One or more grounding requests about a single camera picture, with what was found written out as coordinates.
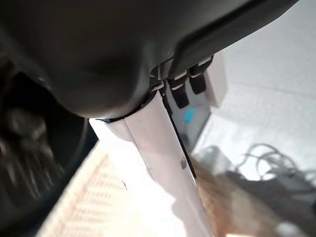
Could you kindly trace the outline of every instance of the white floor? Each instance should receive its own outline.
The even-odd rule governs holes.
[[[249,146],[267,143],[316,169],[315,11],[315,0],[301,0],[224,50],[229,91],[200,148],[216,146],[239,163]],[[256,179],[250,166],[246,175]]]

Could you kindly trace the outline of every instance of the blurry object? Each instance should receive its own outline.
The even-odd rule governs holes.
[[[275,226],[281,219],[269,207],[231,182],[225,173],[213,175],[205,163],[195,159],[192,163],[203,207],[216,237],[278,236]]]
[[[245,160],[236,167],[236,171],[227,173],[229,179],[259,198],[284,220],[297,225],[310,236],[316,236],[313,212],[316,188],[308,179],[309,174],[315,171],[299,170],[289,156],[267,144],[251,146],[244,156]],[[259,181],[247,180],[239,172],[250,158],[257,159],[255,168],[261,177]],[[264,172],[260,169],[262,162],[268,166]],[[265,180],[267,175],[272,175],[269,180]]]
[[[0,236],[33,236],[96,141],[0,53]]]
[[[2,202],[9,198],[19,206],[50,190],[63,169],[48,144],[43,115],[7,103],[17,80],[4,53],[0,62],[0,193]]]

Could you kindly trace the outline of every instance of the blue label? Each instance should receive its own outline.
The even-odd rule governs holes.
[[[195,113],[195,109],[193,108],[188,109],[183,118],[184,123],[190,123],[193,119],[194,113]]]

